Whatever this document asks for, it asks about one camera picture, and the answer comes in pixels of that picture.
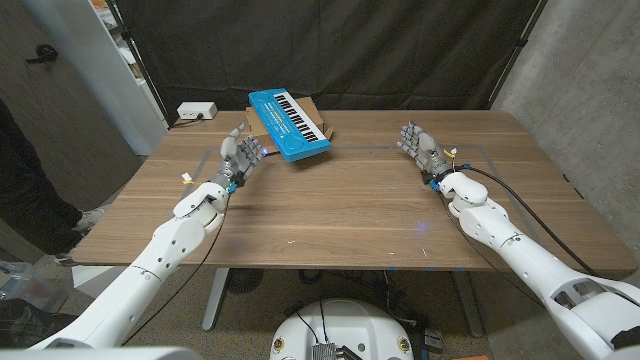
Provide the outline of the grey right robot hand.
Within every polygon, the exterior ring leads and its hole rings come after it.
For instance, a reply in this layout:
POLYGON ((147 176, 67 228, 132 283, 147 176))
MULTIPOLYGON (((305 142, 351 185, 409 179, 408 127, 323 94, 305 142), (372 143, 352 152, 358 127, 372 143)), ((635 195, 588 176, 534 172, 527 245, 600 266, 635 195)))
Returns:
POLYGON ((415 161, 423 175, 436 178, 452 171, 452 166, 445 159, 444 151, 420 126, 409 122, 402 127, 400 135, 401 140, 397 146, 415 161))

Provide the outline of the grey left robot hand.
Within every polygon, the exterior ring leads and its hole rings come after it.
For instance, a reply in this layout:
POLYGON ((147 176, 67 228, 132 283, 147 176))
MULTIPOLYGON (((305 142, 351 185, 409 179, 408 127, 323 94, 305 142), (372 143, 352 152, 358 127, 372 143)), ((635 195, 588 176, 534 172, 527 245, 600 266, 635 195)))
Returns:
POLYGON ((238 142, 243 130, 244 124, 240 123, 223 140, 220 149, 222 161, 219 170, 210 179, 211 182, 222 187, 230 187, 232 184, 237 188, 243 187, 267 153, 267 149, 253 135, 238 142))

